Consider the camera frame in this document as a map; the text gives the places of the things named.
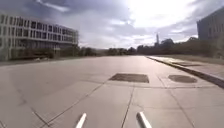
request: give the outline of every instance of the paved ground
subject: paved ground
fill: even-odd
[[[116,73],[146,74],[150,83],[109,81]],[[143,56],[99,57],[0,67],[0,128],[223,128],[224,91]]]
[[[184,62],[188,64],[193,64],[193,65],[195,64],[197,66],[186,66],[185,68],[202,72],[204,74],[214,76],[224,81],[224,65],[211,64],[211,63],[205,63],[205,62],[199,62],[199,61],[187,61],[187,60],[175,59],[175,58],[169,58],[169,57],[153,57],[153,58],[159,59],[162,61],[167,61],[170,63]]]

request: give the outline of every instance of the cloud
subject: cloud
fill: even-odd
[[[61,12],[67,12],[67,11],[69,11],[69,8],[67,8],[67,7],[55,5],[55,4],[48,3],[48,2],[43,2],[42,0],[36,0],[36,2],[42,4],[42,5],[46,6],[46,7],[55,9],[57,11],[61,11]]]
[[[153,45],[197,35],[196,22],[223,0],[1,0],[0,8],[48,19],[80,32],[80,45],[95,48]]]

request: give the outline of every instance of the building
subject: building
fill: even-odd
[[[197,22],[201,40],[217,41],[224,36],[224,7]]]
[[[0,12],[0,60],[61,56],[78,45],[78,31]]]

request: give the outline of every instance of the pavement tile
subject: pavement tile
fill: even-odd
[[[224,105],[224,91],[220,88],[173,89],[171,92],[183,108]]]
[[[103,86],[50,124],[53,128],[74,128],[80,115],[87,113],[86,128],[119,128],[131,90],[129,87]]]
[[[90,81],[90,82],[104,83],[107,80],[109,80],[110,78],[111,78],[111,76],[109,76],[109,75],[107,75],[107,76],[106,75],[93,75],[86,80]]]
[[[94,92],[91,97],[104,102],[112,102],[113,104],[128,104],[132,90],[132,87],[108,86],[105,84]]]
[[[165,88],[163,83],[159,80],[159,78],[154,74],[147,74],[149,83],[133,83],[135,87],[140,88]]]
[[[114,86],[127,86],[127,87],[134,86],[134,82],[112,81],[112,80],[108,80],[105,84],[106,85],[114,85]]]
[[[179,108],[167,89],[136,88],[132,104],[149,108]]]
[[[185,109],[195,128],[223,128],[224,106]]]
[[[31,105],[45,121],[50,121],[52,118],[71,107],[98,86],[100,86],[100,84],[77,82],[59,92],[33,102]]]
[[[40,128],[44,125],[27,105],[1,111],[0,120],[6,128]]]
[[[136,117],[143,112],[152,128],[193,128],[180,109],[151,109],[130,106],[124,128],[141,128]]]

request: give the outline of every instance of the sunlight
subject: sunlight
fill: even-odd
[[[195,0],[128,0],[134,27],[165,27],[184,20]]]

